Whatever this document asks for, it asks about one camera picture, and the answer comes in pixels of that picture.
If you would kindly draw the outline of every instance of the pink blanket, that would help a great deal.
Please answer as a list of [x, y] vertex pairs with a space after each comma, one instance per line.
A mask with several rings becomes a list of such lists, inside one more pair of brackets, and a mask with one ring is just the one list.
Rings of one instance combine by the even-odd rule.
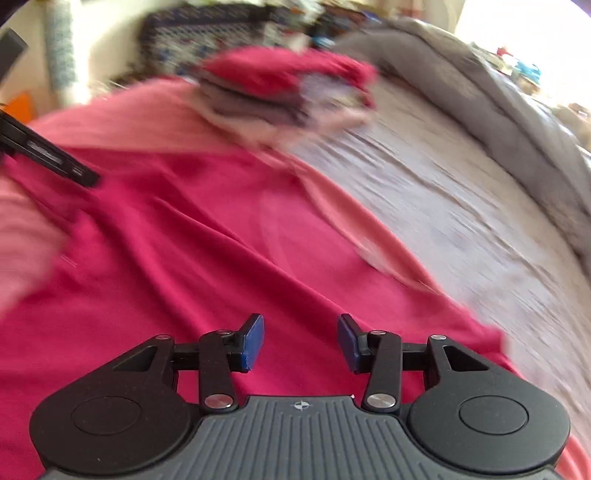
[[[252, 311], [265, 313], [268, 335], [243, 393], [359, 394], [363, 379], [346, 371], [335, 342], [344, 311], [407, 341], [448, 333], [508, 365], [499, 332], [442, 295], [361, 206], [297, 159], [229, 145], [184, 103], [188, 88], [152, 82], [40, 121], [64, 147], [136, 151], [73, 150], [108, 172], [94, 193], [28, 160], [11, 166], [72, 238], [51, 280], [3, 323], [0, 406], [13, 414], [0, 430], [0, 478], [39, 473], [27, 423], [48, 393], [155, 333], [190, 341]], [[208, 149], [224, 155], [195, 154]], [[405, 388], [409, 400], [420, 382]], [[181, 393], [194, 397], [190, 385]], [[563, 475], [588, 478], [583, 460], [571, 442]]]

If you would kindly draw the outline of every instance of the bed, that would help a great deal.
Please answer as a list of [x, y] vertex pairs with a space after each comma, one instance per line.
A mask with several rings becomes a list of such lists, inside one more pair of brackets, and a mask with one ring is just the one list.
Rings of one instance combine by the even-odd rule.
[[[35, 128], [66, 149], [183, 152], [208, 142], [231, 149], [188, 106], [193, 88], [151, 82], [47, 116]], [[372, 93], [378, 107], [370, 126], [307, 140], [290, 152], [373, 212], [452, 298], [501, 327], [515, 365], [564, 403], [590, 450], [591, 286], [571, 246], [482, 143], [417, 89], [381, 77]], [[155, 108], [159, 123], [142, 122]], [[0, 218], [9, 240], [0, 249], [6, 312], [47, 278], [67, 235], [14, 183], [2, 182], [0, 202], [17, 211]], [[18, 212], [25, 221], [15, 221]]]
[[456, 300], [508, 334], [509, 355], [569, 409], [591, 447], [591, 288], [519, 184], [408, 85], [374, 87], [369, 128], [293, 148], [376, 214]]

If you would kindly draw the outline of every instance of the pink fabric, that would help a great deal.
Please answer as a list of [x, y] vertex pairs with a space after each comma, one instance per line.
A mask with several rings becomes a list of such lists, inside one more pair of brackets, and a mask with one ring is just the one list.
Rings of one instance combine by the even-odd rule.
[[0, 319], [47, 278], [65, 240], [29, 196], [0, 174]]
[[194, 90], [194, 84], [182, 79], [150, 80], [90, 105], [51, 113], [31, 127], [64, 148], [235, 151], [225, 133], [189, 105]]
[[[336, 343], [342, 312], [410, 342], [445, 333], [508, 366], [497, 329], [370, 267], [291, 170], [247, 153], [74, 153], [106, 173], [100, 188], [26, 159], [9, 165], [72, 239], [46, 286], [2, 325], [0, 411], [11, 415], [0, 478], [41, 471], [27, 423], [47, 394], [152, 335], [195, 340], [251, 312], [267, 318], [267, 338], [255, 370], [238, 378], [244, 394], [359, 397], [366, 378], [348, 373]], [[411, 375], [404, 401], [421, 385]], [[181, 393], [192, 398], [192, 388]]]
[[375, 69], [369, 63], [312, 49], [301, 53], [288, 48], [234, 48], [215, 55], [203, 68], [263, 98], [298, 91], [301, 77], [306, 73], [339, 77], [363, 92], [368, 91], [368, 84], [375, 77]]

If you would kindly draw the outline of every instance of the ribbed gray surface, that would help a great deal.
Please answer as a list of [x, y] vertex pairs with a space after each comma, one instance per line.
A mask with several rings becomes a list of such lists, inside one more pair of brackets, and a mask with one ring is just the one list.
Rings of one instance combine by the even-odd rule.
[[[299, 402], [309, 406], [296, 408]], [[251, 397], [207, 417], [171, 459], [124, 480], [467, 480], [433, 462], [398, 420], [363, 412], [350, 397]], [[556, 480], [551, 470], [524, 477]], [[73, 480], [48, 472], [43, 480]]]

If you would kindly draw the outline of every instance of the wall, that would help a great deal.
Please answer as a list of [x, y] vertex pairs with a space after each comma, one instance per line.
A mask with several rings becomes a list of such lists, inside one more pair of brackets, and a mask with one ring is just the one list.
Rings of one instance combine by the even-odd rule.
[[464, 0], [423, 0], [423, 20], [444, 30], [454, 32], [464, 7]]
[[149, 12], [180, 5], [180, 0], [83, 0], [77, 28], [88, 55], [92, 86], [128, 71], [138, 62], [137, 37]]
[[401, 9], [423, 12], [421, 19], [444, 30], [453, 31], [460, 18], [465, 0], [374, 0], [385, 5], [387, 11]]
[[29, 45], [0, 87], [0, 102], [7, 103], [15, 95], [27, 90], [33, 97], [39, 115], [47, 113], [54, 106], [47, 73], [43, 15], [44, 7], [31, 0], [0, 30], [12, 28]]

